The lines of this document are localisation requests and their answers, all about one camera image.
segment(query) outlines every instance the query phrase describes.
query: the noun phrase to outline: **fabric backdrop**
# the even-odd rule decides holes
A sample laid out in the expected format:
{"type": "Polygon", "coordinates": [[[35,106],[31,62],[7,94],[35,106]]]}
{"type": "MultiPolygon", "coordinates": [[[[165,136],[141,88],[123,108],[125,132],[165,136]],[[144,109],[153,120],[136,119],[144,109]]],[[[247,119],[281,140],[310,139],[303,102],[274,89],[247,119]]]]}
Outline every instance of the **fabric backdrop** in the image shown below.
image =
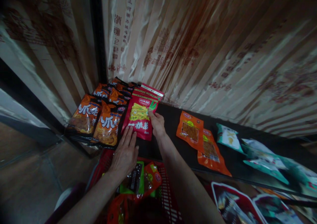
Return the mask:
{"type": "Polygon", "coordinates": [[[9,0],[0,57],[64,125],[98,83],[89,0],[9,0]]]}
{"type": "Polygon", "coordinates": [[[102,0],[108,78],[286,137],[317,132],[317,0],[102,0]]]}

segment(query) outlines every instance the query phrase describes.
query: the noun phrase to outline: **store shelf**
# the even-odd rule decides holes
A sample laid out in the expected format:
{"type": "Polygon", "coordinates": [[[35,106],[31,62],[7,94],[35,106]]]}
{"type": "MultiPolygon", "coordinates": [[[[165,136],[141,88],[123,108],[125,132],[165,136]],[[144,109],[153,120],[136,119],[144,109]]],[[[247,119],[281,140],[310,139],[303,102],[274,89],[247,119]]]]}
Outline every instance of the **store shelf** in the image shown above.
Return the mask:
{"type": "MultiPolygon", "coordinates": [[[[188,145],[188,143],[176,136],[176,130],[179,123],[181,111],[181,109],[163,104],[160,104],[157,109],[157,112],[163,115],[165,119],[165,130],[175,144],[177,150],[184,158],[186,163],[193,170],[222,175],[216,171],[212,171],[200,165],[197,161],[197,151],[193,149],[190,145],[188,145]]],[[[259,142],[265,144],[274,153],[292,158],[300,164],[313,170],[314,172],[317,172],[317,159],[315,158],[315,156],[308,152],[298,143],[298,141],[294,139],[287,139],[284,137],[272,135],[266,132],[258,131],[256,129],[240,126],[238,124],[226,122],[221,119],[215,119],[193,112],[188,113],[203,120],[204,128],[212,131],[215,140],[217,140],[218,130],[216,123],[220,123],[239,132],[238,138],[256,139],[259,142]]],[[[139,156],[162,161],[162,157],[160,155],[159,148],[154,137],[152,138],[151,142],[137,139],[137,145],[140,146],[139,156]]],[[[243,154],[221,144],[219,144],[218,147],[223,158],[225,159],[228,170],[232,174],[232,179],[317,200],[317,192],[307,189],[303,185],[299,184],[289,174],[283,172],[283,175],[290,182],[289,185],[286,185],[278,181],[274,177],[244,164],[243,160],[245,159],[245,156],[243,154]]]]}

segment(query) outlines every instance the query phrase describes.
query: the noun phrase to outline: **floor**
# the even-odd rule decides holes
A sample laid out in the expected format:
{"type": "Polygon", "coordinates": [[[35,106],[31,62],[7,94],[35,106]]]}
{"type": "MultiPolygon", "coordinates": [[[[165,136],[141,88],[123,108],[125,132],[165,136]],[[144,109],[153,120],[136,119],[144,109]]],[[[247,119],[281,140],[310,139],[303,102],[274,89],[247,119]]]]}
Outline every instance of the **floor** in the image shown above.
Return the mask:
{"type": "Polygon", "coordinates": [[[36,141],[4,124],[0,136],[0,223],[44,223],[60,194],[87,183],[98,162],[66,143],[40,152],[36,141]]]}

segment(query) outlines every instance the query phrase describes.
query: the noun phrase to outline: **person's left hand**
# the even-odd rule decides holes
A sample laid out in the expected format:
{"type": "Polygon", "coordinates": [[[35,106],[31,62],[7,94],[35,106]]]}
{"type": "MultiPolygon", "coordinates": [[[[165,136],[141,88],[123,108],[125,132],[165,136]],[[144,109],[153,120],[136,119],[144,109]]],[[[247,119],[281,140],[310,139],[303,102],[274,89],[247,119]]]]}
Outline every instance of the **person's left hand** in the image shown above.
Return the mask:
{"type": "Polygon", "coordinates": [[[119,175],[121,180],[125,179],[135,168],[139,154],[139,146],[135,146],[136,132],[132,135],[132,131],[132,126],[125,128],[109,168],[109,172],[119,175]]]}

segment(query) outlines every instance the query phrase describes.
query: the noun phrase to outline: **shopping basket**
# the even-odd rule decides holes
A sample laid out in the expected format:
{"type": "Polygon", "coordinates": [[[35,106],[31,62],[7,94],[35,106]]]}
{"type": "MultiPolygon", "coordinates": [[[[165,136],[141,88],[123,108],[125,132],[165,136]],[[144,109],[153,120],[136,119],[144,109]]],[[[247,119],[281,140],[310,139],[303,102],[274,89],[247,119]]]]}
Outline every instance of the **shopping basket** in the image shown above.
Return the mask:
{"type": "MultiPolygon", "coordinates": [[[[97,166],[94,168],[92,175],[89,179],[87,189],[86,189],[87,191],[90,190],[92,186],[94,186],[98,182],[98,180],[101,178],[103,173],[108,171],[112,162],[113,153],[114,153],[114,150],[103,149],[99,162],[97,166]]],[[[147,165],[150,162],[152,162],[152,160],[145,159],[142,157],[138,157],[138,161],[143,161],[144,165],[147,165]]],[[[153,161],[153,162],[157,166],[158,171],[162,177],[162,185],[160,186],[161,188],[160,188],[159,198],[160,198],[162,207],[165,211],[166,218],[172,224],[183,223],[181,213],[178,209],[175,196],[173,194],[171,185],[169,183],[169,179],[167,177],[164,163],[158,162],[158,161],[153,161]]]]}

